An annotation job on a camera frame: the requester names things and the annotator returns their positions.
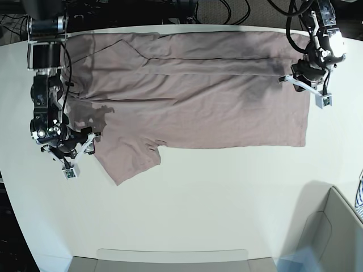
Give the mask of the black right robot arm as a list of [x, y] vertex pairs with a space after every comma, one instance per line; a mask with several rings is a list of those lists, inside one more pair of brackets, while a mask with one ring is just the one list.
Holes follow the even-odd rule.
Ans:
[[77, 132], [70, 128], [65, 114], [65, 103], [71, 80], [61, 81], [61, 70], [70, 65], [66, 49], [67, 13], [63, 1], [23, 1], [28, 15], [27, 69], [35, 76], [31, 87], [33, 119], [30, 123], [32, 139], [41, 145], [41, 151], [61, 162], [79, 158], [83, 153], [95, 152], [94, 139], [98, 137], [91, 127]]

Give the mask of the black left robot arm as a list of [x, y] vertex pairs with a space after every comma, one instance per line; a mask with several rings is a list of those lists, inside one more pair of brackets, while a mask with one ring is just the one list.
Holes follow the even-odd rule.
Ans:
[[[322, 95], [328, 94], [331, 73], [346, 58], [346, 47], [330, 1], [302, 1], [300, 7], [290, 1], [286, 21], [286, 37], [294, 50], [303, 58], [292, 65], [294, 79], [316, 88], [322, 85]], [[290, 34], [292, 18], [297, 17], [309, 34], [309, 42], [300, 48]]]

